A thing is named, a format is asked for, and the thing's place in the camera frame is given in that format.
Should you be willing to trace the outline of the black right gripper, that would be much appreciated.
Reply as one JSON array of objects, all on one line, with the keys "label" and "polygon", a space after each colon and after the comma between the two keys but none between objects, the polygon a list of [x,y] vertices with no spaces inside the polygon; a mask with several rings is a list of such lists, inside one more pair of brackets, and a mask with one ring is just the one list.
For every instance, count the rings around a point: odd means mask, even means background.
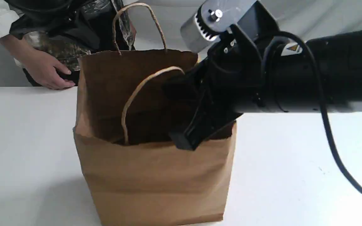
[{"label": "black right gripper", "polygon": [[231,102],[237,100],[238,91],[264,85],[263,53],[271,40],[265,35],[279,30],[269,10],[252,6],[208,46],[201,63],[164,83],[162,88],[169,99],[195,102],[193,115],[169,132],[178,149],[195,151],[241,116]]}]

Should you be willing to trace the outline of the person's right hand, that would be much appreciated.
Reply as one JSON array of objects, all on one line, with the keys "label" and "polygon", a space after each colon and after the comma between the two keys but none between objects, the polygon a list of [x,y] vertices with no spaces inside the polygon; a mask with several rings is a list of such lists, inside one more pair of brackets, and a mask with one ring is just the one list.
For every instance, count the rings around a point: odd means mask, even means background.
[{"label": "person's right hand", "polygon": [[32,51],[17,60],[32,86],[44,86],[52,90],[67,89],[76,86],[74,81],[62,78],[59,73],[70,75],[71,71],[55,57],[38,50]]}]

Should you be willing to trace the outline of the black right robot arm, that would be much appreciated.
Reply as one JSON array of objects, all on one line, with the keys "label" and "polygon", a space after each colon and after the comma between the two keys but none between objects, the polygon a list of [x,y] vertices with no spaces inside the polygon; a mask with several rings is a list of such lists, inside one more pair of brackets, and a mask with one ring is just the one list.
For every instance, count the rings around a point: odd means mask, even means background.
[{"label": "black right robot arm", "polygon": [[196,100],[191,119],[169,133],[195,150],[248,112],[362,112],[362,30],[302,41],[280,30],[260,3],[206,1],[181,28],[188,48],[207,57],[163,89]]}]

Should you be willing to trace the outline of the person's right forearm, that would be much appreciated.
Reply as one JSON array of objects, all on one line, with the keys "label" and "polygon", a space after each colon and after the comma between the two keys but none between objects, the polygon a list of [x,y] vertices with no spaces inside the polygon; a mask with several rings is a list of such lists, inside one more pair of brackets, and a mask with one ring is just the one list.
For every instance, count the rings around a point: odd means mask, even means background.
[{"label": "person's right forearm", "polygon": [[27,63],[36,58],[37,51],[26,41],[9,34],[11,24],[17,19],[19,19],[18,14],[11,10],[4,0],[0,0],[0,41],[14,58]]}]

